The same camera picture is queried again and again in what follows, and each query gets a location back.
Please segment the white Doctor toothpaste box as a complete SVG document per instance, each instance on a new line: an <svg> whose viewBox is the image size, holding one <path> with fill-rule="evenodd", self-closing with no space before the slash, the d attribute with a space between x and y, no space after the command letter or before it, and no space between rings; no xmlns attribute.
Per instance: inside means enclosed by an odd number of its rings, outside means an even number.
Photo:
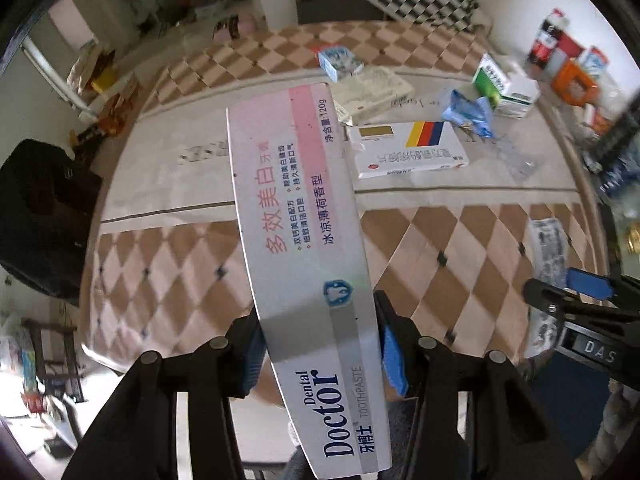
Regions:
<svg viewBox="0 0 640 480"><path fill-rule="evenodd" d="M319 479L390 468L372 285L330 89L254 96L227 126L250 290L309 467Z"/></svg>

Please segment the clear plastic blister pack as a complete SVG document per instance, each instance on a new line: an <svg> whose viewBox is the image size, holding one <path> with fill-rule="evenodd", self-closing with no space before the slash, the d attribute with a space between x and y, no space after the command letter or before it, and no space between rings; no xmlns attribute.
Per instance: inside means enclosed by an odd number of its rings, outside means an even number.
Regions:
<svg viewBox="0 0 640 480"><path fill-rule="evenodd" d="M516 183L522 184L536 174L539 168L536 159L524 155L507 136L495 139L494 145L498 159L506 165L506 170Z"/></svg>

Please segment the crumpled blue wrapper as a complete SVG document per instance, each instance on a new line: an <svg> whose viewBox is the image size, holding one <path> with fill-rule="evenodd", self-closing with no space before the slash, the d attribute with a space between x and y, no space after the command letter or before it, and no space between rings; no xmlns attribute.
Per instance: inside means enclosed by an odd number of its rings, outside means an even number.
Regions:
<svg viewBox="0 0 640 480"><path fill-rule="evenodd" d="M460 91L452 90L449 105L442 112L442 119L481 138L495 137L491 128L492 108L487 96L470 100Z"/></svg>

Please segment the green white medicine box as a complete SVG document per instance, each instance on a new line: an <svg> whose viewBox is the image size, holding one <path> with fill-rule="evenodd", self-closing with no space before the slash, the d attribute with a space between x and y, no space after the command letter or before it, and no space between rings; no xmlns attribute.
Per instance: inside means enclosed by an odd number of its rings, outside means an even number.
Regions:
<svg viewBox="0 0 640 480"><path fill-rule="evenodd" d="M538 81L518 63L488 52L480 58L472 85L495 114L512 119L525 118L540 96Z"/></svg>

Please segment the orange box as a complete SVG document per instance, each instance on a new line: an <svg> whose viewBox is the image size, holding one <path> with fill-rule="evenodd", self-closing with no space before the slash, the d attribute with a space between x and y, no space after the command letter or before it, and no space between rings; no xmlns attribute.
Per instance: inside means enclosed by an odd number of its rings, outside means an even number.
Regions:
<svg viewBox="0 0 640 480"><path fill-rule="evenodd" d="M566 104L583 107L597 101L599 87L574 58L567 60L551 81L551 88Z"/></svg>

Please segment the white red-yellow medicine box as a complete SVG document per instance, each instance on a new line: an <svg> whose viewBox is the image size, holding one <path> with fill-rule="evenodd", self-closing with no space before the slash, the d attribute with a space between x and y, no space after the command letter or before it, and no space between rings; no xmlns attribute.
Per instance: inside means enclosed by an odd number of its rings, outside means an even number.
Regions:
<svg viewBox="0 0 640 480"><path fill-rule="evenodd" d="M450 122L352 126L346 132L360 179L469 165Z"/></svg>

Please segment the cola bottle red label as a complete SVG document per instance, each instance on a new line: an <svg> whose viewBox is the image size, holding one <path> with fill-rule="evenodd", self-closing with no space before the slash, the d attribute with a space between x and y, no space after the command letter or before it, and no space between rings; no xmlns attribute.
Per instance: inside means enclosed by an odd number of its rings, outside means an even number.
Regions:
<svg viewBox="0 0 640 480"><path fill-rule="evenodd" d="M532 65L545 68L567 25L568 18L565 13L554 8L540 25L527 61Z"/></svg>

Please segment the flat white paper packet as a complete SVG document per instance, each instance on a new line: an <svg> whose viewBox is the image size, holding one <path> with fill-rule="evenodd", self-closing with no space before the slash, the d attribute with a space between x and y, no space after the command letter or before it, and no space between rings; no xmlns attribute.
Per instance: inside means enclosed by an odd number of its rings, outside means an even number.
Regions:
<svg viewBox="0 0 640 480"><path fill-rule="evenodd" d="M387 67L369 66L329 84L337 119L356 126L411 100L414 88Z"/></svg>

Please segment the small blue white box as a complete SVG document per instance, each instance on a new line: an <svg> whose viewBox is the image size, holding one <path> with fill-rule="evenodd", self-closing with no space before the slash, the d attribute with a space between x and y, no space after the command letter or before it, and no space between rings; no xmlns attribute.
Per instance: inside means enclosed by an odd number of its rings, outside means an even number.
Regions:
<svg viewBox="0 0 640 480"><path fill-rule="evenodd" d="M352 53L349 48L329 46L318 52L318 62L330 81L337 82L349 76L354 76L363 70L364 63Z"/></svg>

